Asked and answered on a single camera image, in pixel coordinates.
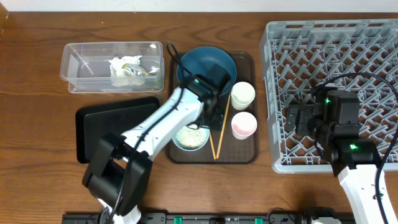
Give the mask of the wooden chopstick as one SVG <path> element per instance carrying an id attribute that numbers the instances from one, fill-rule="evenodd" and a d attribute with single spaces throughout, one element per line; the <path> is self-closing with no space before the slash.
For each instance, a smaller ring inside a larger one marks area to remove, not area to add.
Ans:
<path id="1" fill-rule="evenodd" d="M 225 126 L 226 126 L 226 120 L 228 117 L 230 101 L 231 101 L 231 94 L 229 94 L 227 104 L 226 104 L 226 109 L 225 109 L 225 113 L 224 113 L 224 117 L 223 117 L 224 119 L 223 119 L 223 124 L 222 124 L 221 132 L 220 132 L 218 148 L 217 148 L 217 152 L 216 152 L 216 159 L 219 159 L 219 156 L 220 156 L 220 151 L 221 151 L 221 146 L 222 146 L 222 142 L 223 142 L 223 136 L 224 136 Z"/>
<path id="2" fill-rule="evenodd" d="M 213 138 L 212 138 L 212 134 L 211 134 L 210 130 L 209 130 L 209 140 L 210 140 L 210 146 L 211 146 L 213 159 L 216 160 L 217 158 L 216 158 L 215 146 L 214 146 L 214 142 L 213 142 Z"/>

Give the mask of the pink cup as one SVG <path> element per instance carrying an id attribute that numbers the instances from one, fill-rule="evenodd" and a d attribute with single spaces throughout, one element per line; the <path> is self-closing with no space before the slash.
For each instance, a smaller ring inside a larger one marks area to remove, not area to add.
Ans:
<path id="1" fill-rule="evenodd" d="M 239 112 L 231 120 L 233 136 L 238 140 L 243 140 L 254 134 L 257 129 L 256 117 L 248 112 Z"/>

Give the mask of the cream white cup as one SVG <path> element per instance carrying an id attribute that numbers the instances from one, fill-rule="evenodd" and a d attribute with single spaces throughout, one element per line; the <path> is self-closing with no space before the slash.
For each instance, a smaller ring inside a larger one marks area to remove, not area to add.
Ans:
<path id="1" fill-rule="evenodd" d="M 236 110 L 245 110 L 256 95 L 254 87 L 248 82 L 238 82 L 231 89 L 231 104 Z"/>

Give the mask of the dark blue plate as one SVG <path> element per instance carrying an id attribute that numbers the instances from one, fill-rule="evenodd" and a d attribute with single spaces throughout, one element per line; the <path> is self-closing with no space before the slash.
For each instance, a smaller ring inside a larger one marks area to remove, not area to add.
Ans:
<path id="1" fill-rule="evenodd" d="M 201 75 L 213 83 L 229 80 L 220 90 L 220 96 L 227 95 L 235 84 L 237 68 L 232 56 L 223 49 L 211 46 L 197 47 L 181 57 L 182 65 L 194 75 Z"/>

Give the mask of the green yellow snack wrapper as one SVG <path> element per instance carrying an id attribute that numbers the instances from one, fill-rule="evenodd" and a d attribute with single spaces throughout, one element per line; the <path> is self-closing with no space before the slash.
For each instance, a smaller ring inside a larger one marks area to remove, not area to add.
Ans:
<path id="1" fill-rule="evenodd" d="M 145 69 L 132 63 L 125 63 L 122 66 L 122 70 L 125 75 L 130 77 L 146 77 L 149 75 L 149 72 L 147 72 Z"/>

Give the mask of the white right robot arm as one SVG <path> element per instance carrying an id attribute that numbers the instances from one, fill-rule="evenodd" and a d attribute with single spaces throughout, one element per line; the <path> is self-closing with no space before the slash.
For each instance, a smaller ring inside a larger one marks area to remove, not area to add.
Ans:
<path id="1" fill-rule="evenodd" d="M 356 223 L 397 223 L 376 144 L 359 135 L 357 94 L 326 86 L 313 96 L 312 105 L 289 106 L 286 130 L 314 139 L 345 191 Z"/>

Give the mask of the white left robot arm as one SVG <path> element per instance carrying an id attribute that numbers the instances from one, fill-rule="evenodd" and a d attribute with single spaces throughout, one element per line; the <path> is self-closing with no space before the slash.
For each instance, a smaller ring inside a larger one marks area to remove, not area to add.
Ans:
<path id="1" fill-rule="evenodd" d="M 221 123 L 217 102 L 231 75 L 214 65 L 206 75 L 189 74 L 172 96 L 141 124 L 99 140 L 83 185 L 103 205 L 105 223 L 137 223 L 153 160 L 185 126 L 211 129 Z"/>

